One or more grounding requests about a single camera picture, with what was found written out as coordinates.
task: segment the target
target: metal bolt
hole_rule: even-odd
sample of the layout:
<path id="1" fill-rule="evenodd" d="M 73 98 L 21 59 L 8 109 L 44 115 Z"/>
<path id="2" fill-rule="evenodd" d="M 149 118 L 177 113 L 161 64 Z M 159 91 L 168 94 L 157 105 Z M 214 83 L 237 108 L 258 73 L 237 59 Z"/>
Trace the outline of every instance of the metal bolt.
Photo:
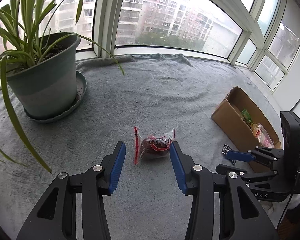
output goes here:
<path id="1" fill-rule="evenodd" d="M 229 176 L 230 176 L 231 178 L 235 179 L 235 178 L 238 177 L 238 174 L 236 174 L 235 172 L 231 171 L 231 172 L 229 173 Z"/>
<path id="2" fill-rule="evenodd" d="M 193 169 L 194 169 L 195 171 L 202 171 L 202 166 L 196 164 L 195 166 L 193 166 Z"/>
<path id="3" fill-rule="evenodd" d="M 102 166 L 101 165 L 96 165 L 93 167 L 94 171 L 101 171 L 102 170 Z"/>
<path id="4" fill-rule="evenodd" d="M 64 179 L 67 176 L 65 172 L 59 173 L 58 178 L 59 179 Z"/>

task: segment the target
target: cardboard box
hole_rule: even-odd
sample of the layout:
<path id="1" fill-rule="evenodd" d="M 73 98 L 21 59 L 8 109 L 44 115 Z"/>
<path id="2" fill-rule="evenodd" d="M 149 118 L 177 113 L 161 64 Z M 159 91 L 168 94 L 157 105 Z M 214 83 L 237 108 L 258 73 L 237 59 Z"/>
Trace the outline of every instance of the cardboard box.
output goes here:
<path id="1" fill-rule="evenodd" d="M 225 132 L 239 151 L 247 152 L 253 150 L 255 146 L 261 146 L 249 126 L 243 121 L 241 111 L 247 109 L 254 123 L 261 123 L 268 135 L 274 142 L 274 147 L 281 149 L 278 135 L 274 131 L 268 119 L 264 116 L 257 105 L 239 87 L 234 87 L 226 98 L 216 108 L 211 118 Z M 255 172 L 269 170 L 258 163 L 249 163 Z"/>

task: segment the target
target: blue gripper pad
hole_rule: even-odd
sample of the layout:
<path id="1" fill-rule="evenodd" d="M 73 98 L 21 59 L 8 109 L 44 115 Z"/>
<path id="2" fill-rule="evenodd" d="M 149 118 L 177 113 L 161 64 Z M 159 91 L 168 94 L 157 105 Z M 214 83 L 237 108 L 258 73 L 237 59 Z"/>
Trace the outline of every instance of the blue gripper pad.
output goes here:
<path id="1" fill-rule="evenodd" d="M 186 194 L 186 191 L 188 190 L 186 185 L 186 174 L 173 143 L 171 143 L 170 145 L 170 159 L 173 166 L 174 174 L 178 182 L 179 189 L 182 191 L 183 194 Z"/>
<path id="2" fill-rule="evenodd" d="M 110 194 L 112 194 L 117 189 L 125 156 L 126 156 L 126 145 L 122 143 L 110 173 L 110 183 L 108 188 Z"/>
<path id="3" fill-rule="evenodd" d="M 237 160 L 242 162 L 251 162 L 254 161 L 254 157 L 250 153 L 241 153 L 237 151 L 228 151 L 226 154 L 227 159 Z"/>

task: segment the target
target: plastic wrapper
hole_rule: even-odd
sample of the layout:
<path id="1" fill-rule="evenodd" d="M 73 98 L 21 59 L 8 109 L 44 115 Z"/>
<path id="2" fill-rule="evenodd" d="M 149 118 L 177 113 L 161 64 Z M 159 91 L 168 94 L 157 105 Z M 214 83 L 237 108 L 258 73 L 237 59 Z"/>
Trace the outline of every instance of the plastic wrapper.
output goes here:
<path id="1" fill-rule="evenodd" d="M 134 128 L 136 135 L 136 154 L 134 164 L 141 159 L 162 158 L 169 154 L 169 148 L 172 141 L 175 140 L 175 129 L 163 134 L 163 136 L 143 137 L 140 135 L 138 128 Z"/>
<path id="2" fill-rule="evenodd" d="M 274 148 L 270 136 L 268 135 L 266 129 L 264 129 L 261 123 L 258 123 L 256 125 L 256 128 L 252 131 L 252 133 L 258 139 L 261 146 Z"/>

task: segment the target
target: green plant pot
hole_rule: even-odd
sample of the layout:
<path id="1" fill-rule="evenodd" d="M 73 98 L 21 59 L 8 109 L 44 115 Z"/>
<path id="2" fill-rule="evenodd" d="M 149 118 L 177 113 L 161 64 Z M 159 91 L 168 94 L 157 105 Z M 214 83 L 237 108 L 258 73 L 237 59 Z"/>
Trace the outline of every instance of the green plant pot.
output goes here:
<path id="1" fill-rule="evenodd" d="M 65 34 L 51 34 L 49 43 Z M 8 85 L 32 118 L 53 118 L 67 110 L 74 101 L 77 95 L 75 53 L 79 43 L 79 37 L 69 36 L 58 43 L 66 47 L 59 54 L 31 68 L 7 75 Z"/>

